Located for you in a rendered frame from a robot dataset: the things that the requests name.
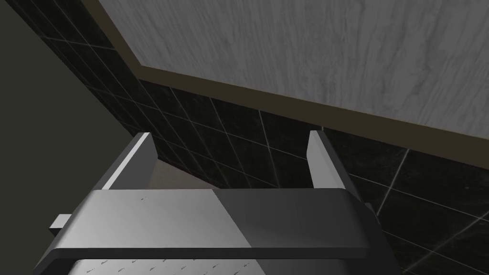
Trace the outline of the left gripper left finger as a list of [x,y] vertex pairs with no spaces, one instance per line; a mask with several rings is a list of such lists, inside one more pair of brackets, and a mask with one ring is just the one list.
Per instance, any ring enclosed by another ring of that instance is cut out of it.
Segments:
[[137,133],[93,190],[147,189],[158,159],[149,132]]

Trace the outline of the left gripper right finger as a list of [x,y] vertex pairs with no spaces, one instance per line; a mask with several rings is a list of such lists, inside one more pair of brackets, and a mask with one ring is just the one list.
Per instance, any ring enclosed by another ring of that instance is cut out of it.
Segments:
[[345,189],[364,202],[338,154],[322,130],[309,133],[307,162],[315,189]]

